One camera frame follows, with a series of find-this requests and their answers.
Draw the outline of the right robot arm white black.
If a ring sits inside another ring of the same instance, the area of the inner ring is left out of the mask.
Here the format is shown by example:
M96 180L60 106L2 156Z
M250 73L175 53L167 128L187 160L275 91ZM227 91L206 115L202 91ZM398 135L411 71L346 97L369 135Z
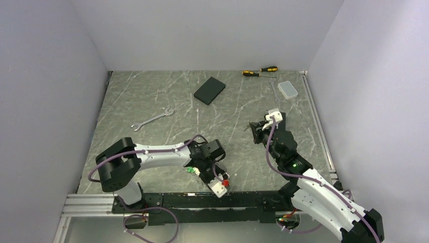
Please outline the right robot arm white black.
M325 180L298 153L293 134L277 127L281 121L281 113L274 112L248 125L254 143L264 145L269 167L288 180L279 190L281 208L307 213L341 242L383 242L381 214L356 204Z

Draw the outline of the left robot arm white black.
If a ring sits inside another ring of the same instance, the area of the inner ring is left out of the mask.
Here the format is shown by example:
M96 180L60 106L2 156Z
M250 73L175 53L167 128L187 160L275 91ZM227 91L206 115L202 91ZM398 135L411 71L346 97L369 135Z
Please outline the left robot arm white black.
M88 179L101 184L105 193L116 193L130 211L145 206L142 186L134 180L137 172L160 167L193 169L196 176L218 198L228 192L229 174L220 165L226 152L218 139L201 142L193 137L174 145L149 146L124 137L97 155Z

